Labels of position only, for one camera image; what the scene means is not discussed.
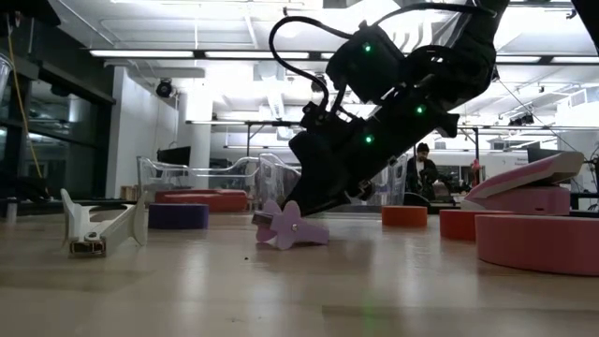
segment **purple plastic part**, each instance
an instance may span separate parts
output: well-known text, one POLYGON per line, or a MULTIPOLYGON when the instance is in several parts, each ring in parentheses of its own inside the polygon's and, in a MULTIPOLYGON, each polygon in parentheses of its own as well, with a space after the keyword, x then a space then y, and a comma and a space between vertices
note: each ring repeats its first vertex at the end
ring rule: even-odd
POLYGON ((153 203, 148 211, 148 228, 206 229, 208 215, 208 205, 153 203))
POLYGON ((270 227, 258 226, 256 238, 259 242, 267 242, 276 236, 276 245, 279 249, 289 249, 295 242, 320 244, 329 242, 329 230, 311 225, 302 219, 300 206, 295 201, 287 202, 281 212, 276 202, 268 200, 264 205, 263 213, 272 216, 272 221, 270 227))

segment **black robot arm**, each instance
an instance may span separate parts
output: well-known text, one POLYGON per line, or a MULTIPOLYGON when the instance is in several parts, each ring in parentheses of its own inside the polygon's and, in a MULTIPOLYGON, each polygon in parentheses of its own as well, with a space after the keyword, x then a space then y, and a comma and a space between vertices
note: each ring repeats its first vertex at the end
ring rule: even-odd
POLYGON ((495 66, 493 39, 508 0, 476 1, 478 6, 422 3, 396 10, 372 25, 363 22, 353 35, 314 19, 286 17, 270 33, 270 50, 282 66, 317 85, 324 98, 303 109, 304 131, 289 141, 301 163, 301 177, 287 196, 303 215, 323 212, 373 193, 372 179, 431 131, 456 137, 459 115, 447 113, 482 94, 495 66), (424 46, 404 55, 379 23, 412 10, 439 9, 464 13, 460 33, 451 46, 424 46), (326 72, 339 91, 331 109, 326 85, 294 68, 277 54, 276 31, 288 22, 305 22, 347 39, 329 60, 326 72), (368 119, 341 107, 349 86, 362 102, 378 107, 368 119), (340 117, 345 113, 349 122, 340 117))

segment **clear plastic chair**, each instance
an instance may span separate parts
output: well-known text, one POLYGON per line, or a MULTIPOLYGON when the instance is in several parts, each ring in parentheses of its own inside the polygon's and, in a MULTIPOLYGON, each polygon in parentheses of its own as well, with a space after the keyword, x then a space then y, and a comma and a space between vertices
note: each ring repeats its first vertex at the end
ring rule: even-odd
POLYGON ((269 199, 283 202, 298 183, 299 170, 275 154, 261 154, 258 159, 258 204, 261 206, 269 199))
POLYGON ((229 168, 189 168, 138 157, 139 191, 148 192, 148 202, 157 191, 181 189, 234 189, 256 199, 258 158, 244 157, 229 168))
POLYGON ((407 161, 407 155, 403 154, 394 165, 380 171, 371 179, 374 195, 367 201, 352 199, 352 204, 367 206, 402 205, 403 195, 405 194, 407 161))

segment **window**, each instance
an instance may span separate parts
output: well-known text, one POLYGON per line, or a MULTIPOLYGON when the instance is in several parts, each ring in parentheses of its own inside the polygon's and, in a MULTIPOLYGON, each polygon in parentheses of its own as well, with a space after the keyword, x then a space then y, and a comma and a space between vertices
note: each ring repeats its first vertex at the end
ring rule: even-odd
POLYGON ((21 161, 21 173, 46 179, 50 195, 60 198, 65 188, 73 198, 94 197, 95 150, 35 133, 29 135, 21 161), (31 153, 33 142, 37 164, 31 153))
POLYGON ((45 81, 31 83, 29 124, 82 142, 95 141, 96 105, 45 81))

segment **man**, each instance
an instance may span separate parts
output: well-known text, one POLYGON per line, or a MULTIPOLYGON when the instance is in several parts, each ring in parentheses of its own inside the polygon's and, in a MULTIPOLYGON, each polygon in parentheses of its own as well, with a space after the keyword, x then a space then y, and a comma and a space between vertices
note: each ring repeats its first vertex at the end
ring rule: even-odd
POLYGON ((419 143, 416 148, 416 157, 410 158, 407 163, 408 191, 420 194, 428 200, 434 200, 435 195, 432 184, 437 180, 437 167, 429 158, 429 145, 419 143))

